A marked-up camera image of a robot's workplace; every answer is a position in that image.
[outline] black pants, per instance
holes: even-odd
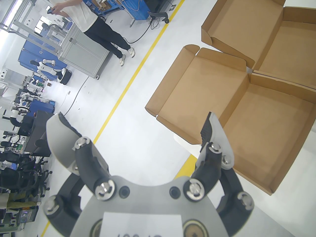
[[[119,33],[114,32],[101,18],[98,18],[84,34],[108,51],[113,52],[119,59],[123,57],[123,54],[112,43],[124,50],[131,48],[124,38]]]

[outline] window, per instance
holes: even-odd
[[[34,29],[35,32],[37,32],[38,34],[40,34],[41,31],[43,30],[43,27],[42,27],[43,23],[46,23],[47,25],[51,25],[52,24],[52,22],[49,19],[47,19],[44,16],[42,16],[40,18],[39,22],[37,23],[35,29]]]

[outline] white t-shirt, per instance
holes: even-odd
[[[62,3],[68,0],[49,0],[53,6],[57,3]],[[69,17],[75,22],[78,28],[84,33],[86,32],[98,18],[89,7],[84,3],[80,3],[75,6],[69,6],[62,9]]]

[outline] white sneakers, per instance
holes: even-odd
[[[130,54],[130,56],[133,58],[135,56],[135,50],[130,47],[130,49],[128,50],[128,53]],[[119,59],[119,64],[120,66],[123,66],[125,63],[125,58],[126,56],[123,54],[123,57],[121,59]]]
[[[132,47],[128,50],[128,53],[132,58],[135,56],[135,50]]]
[[[123,65],[124,65],[124,63],[125,63],[125,58],[126,58],[126,56],[125,56],[125,54],[123,54],[123,57],[122,57],[121,59],[119,59],[119,64],[120,64],[120,66],[123,66]]]

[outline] screw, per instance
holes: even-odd
[[[221,147],[217,143],[212,143],[211,146],[209,147],[209,150],[216,154],[221,153]]]
[[[52,196],[45,202],[44,211],[45,211],[46,215],[54,214],[54,213],[59,209],[59,205],[58,205],[58,203],[55,201],[55,199],[56,199],[56,195],[52,195]]]
[[[79,147],[83,147],[83,146],[85,146],[87,144],[87,139],[85,139],[85,138],[79,138],[78,140],[77,140],[77,145],[79,146]]]
[[[189,185],[188,185],[188,191],[186,191],[186,196],[191,199],[192,201],[199,201],[201,200],[204,195],[205,195],[205,190],[204,187],[202,185],[202,183],[195,179],[195,178],[191,178],[189,180]]]
[[[201,193],[201,187],[198,183],[190,184],[189,186],[190,192],[194,195],[199,195]]]
[[[97,199],[103,200],[105,195],[109,193],[111,186],[108,182],[104,182],[96,187],[96,197]]]
[[[254,200],[252,197],[246,192],[240,192],[237,195],[237,198],[241,201],[241,203],[245,206],[245,209],[250,211],[254,208]]]
[[[223,156],[223,163],[225,164],[225,165],[229,165],[230,163],[231,163],[231,158],[230,158],[230,156]]]

